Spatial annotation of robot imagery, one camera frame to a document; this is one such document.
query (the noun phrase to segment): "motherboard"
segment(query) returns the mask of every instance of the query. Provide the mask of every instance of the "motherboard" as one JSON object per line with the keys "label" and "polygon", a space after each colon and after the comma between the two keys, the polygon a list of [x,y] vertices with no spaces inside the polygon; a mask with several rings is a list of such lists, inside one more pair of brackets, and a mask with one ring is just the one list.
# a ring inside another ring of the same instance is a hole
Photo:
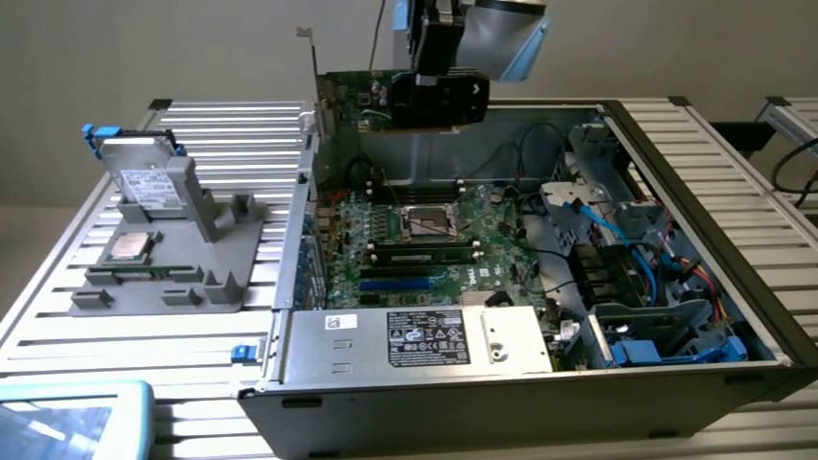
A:
{"label": "motherboard", "polygon": [[340,126],[356,126],[359,132],[392,129],[388,88],[402,70],[330,72],[318,76],[318,97],[335,112]]}
{"label": "motherboard", "polygon": [[488,185],[462,190],[438,203],[331,197],[318,214],[327,308],[545,305],[537,260],[499,231],[511,200]]}

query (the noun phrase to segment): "black cable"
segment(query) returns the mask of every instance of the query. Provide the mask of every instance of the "black cable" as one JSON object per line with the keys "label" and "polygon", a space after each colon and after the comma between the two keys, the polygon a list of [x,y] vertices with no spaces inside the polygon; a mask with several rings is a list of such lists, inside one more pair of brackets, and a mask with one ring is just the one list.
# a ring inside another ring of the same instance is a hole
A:
{"label": "black cable", "polygon": [[367,158],[366,156],[356,156],[348,161],[347,168],[344,169],[344,187],[347,188],[351,188],[351,184],[348,183],[348,180],[351,179],[352,168],[359,163],[366,163],[370,166],[370,168],[375,166],[375,164],[372,163],[372,160]]}
{"label": "black cable", "polygon": [[375,37],[372,38],[372,53],[370,54],[370,70],[372,70],[372,64],[375,63],[375,50],[379,48],[380,21],[383,20],[383,9],[384,8],[386,8],[386,0],[380,0],[379,22],[375,26]]}
{"label": "black cable", "polygon": [[558,128],[558,126],[554,123],[551,123],[551,122],[537,122],[535,124],[530,125],[526,128],[526,131],[523,131],[523,135],[521,136],[521,145],[519,145],[519,160],[518,160],[519,161],[519,166],[518,166],[518,168],[522,167],[523,170],[526,168],[526,166],[523,165],[523,151],[526,149],[526,140],[529,139],[529,135],[531,134],[531,132],[534,131],[534,129],[537,127],[549,127],[558,134],[558,138],[559,138],[559,142],[561,142],[559,143],[561,152],[558,154],[558,160],[555,162],[555,167],[554,167],[554,170],[557,170],[558,166],[561,165],[562,158],[565,157],[565,139],[566,139],[566,136],[562,133],[562,130]]}
{"label": "black cable", "polygon": [[543,290],[542,293],[543,294],[550,294],[555,290],[559,290],[561,288],[565,288],[567,285],[573,285],[574,283],[577,283],[574,280],[566,281],[565,283],[558,284],[557,286],[551,287],[550,289]]}
{"label": "black cable", "polygon": [[801,144],[790,153],[783,155],[783,158],[781,158],[781,160],[778,160],[778,163],[775,163],[775,166],[773,166],[771,183],[773,183],[773,187],[779,192],[786,192],[787,194],[805,194],[805,195],[818,194],[818,190],[815,191],[809,190],[809,188],[811,187],[811,184],[809,184],[809,187],[805,187],[802,190],[798,190],[798,189],[790,189],[790,188],[782,187],[781,184],[778,183],[778,174],[781,173],[781,169],[786,166],[790,160],[793,160],[793,158],[798,156],[798,154],[802,151],[811,149],[813,147],[815,147],[815,145],[818,145],[818,137],[813,139],[811,141],[806,142],[805,144]]}
{"label": "black cable", "polygon": [[806,201],[806,197],[809,196],[809,194],[814,193],[811,190],[813,190],[813,184],[815,183],[815,180],[818,180],[818,171],[811,176],[811,178],[806,181],[806,185],[803,185],[802,195],[798,197],[798,201],[795,201],[797,208],[802,207],[802,204]]}
{"label": "black cable", "polygon": [[472,178],[475,174],[478,174],[480,171],[483,171],[483,169],[488,166],[488,164],[493,162],[493,160],[498,157],[498,154],[502,152],[502,148],[507,147],[507,146],[514,147],[517,149],[517,144],[514,143],[514,141],[505,141],[502,144],[499,144],[498,148],[491,153],[491,155],[488,156],[486,161],[480,164],[480,166],[478,166],[474,171],[471,171],[468,174],[466,174],[466,176],[464,176],[466,179]]}
{"label": "black cable", "polygon": [[559,257],[561,259],[563,259],[567,262],[567,256],[563,256],[558,251],[551,251],[549,249],[538,249],[537,247],[530,247],[527,245],[519,244],[517,239],[514,239],[514,237],[511,237],[510,240],[511,240],[511,244],[514,244],[521,249],[526,249],[527,251],[537,252],[539,254],[550,254],[553,256]]}
{"label": "black cable", "polygon": [[[534,208],[534,205],[531,203],[533,202],[533,200],[531,200],[533,198],[539,198],[539,205],[541,205],[539,209]],[[529,208],[531,209],[530,213],[526,212],[526,205],[527,204],[529,204]],[[533,214],[535,216],[541,216],[542,218],[549,217],[549,208],[546,208],[546,204],[545,204],[545,202],[542,200],[542,195],[539,194],[539,192],[534,192],[531,194],[527,194],[523,197],[523,205],[521,206],[521,214],[523,216],[526,216],[529,214]]]}

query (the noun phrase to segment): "blue clip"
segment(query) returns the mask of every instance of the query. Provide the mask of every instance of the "blue clip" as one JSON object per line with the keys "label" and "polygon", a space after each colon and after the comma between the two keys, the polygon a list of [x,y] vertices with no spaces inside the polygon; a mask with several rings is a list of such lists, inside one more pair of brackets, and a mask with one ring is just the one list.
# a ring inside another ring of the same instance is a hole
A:
{"label": "blue clip", "polygon": [[96,156],[98,160],[102,160],[103,156],[100,155],[100,150],[98,149],[98,146],[94,143],[94,133],[91,132],[92,130],[94,130],[92,124],[87,123],[86,125],[83,125],[81,138],[86,140],[86,144],[88,144],[88,147],[91,148],[91,152],[94,153],[94,156]]}
{"label": "blue clip", "polygon": [[671,270],[682,271],[683,269],[682,264],[679,264],[678,262],[674,262],[666,252],[662,252],[662,255],[659,256],[659,260],[662,261],[662,264],[667,266]]}
{"label": "blue clip", "polygon": [[230,362],[232,364],[246,364],[256,362],[256,345],[238,345],[232,347]]}
{"label": "blue clip", "polygon": [[727,342],[722,345],[721,352],[725,354],[721,362],[746,361],[746,347],[742,340],[734,335],[727,337]]}
{"label": "blue clip", "polygon": [[611,345],[611,354],[619,366],[651,366],[662,363],[651,340],[622,340]]}
{"label": "blue clip", "polygon": [[96,132],[94,133],[94,137],[116,137],[123,132],[123,128],[120,126],[100,126],[98,127]]}

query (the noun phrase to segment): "warning label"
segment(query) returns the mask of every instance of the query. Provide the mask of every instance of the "warning label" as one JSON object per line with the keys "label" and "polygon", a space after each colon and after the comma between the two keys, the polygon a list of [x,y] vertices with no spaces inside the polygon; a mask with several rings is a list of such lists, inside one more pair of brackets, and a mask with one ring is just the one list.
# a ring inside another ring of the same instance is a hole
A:
{"label": "warning label", "polygon": [[471,363],[462,311],[391,311],[386,326],[394,367]]}
{"label": "warning label", "polygon": [[144,209],[182,209],[182,200],[163,170],[124,170],[123,180]]}

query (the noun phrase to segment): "metal slatted table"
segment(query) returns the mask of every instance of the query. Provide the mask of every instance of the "metal slatted table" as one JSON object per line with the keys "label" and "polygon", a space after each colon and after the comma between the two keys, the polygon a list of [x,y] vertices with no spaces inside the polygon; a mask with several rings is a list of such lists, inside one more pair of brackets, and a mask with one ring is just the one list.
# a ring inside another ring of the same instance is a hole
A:
{"label": "metal slatted table", "polygon": [[[814,228],[789,203],[765,191],[763,178],[690,107],[663,99],[622,102],[783,305],[818,339]],[[120,219],[119,195],[104,178],[0,324],[5,382],[143,379],[154,385],[158,459],[275,458],[230,394],[239,382],[254,383],[259,366],[231,365],[228,355],[232,346],[255,343],[270,327],[291,189],[306,148],[298,128],[303,110],[303,103],[174,103],[151,124],[174,129],[198,161],[202,184],[216,196],[251,191],[268,206],[252,286],[239,313],[68,316],[71,290],[81,286],[83,269],[96,262]],[[679,457],[817,458],[818,385],[785,402],[743,407],[690,439],[424,458]]]}

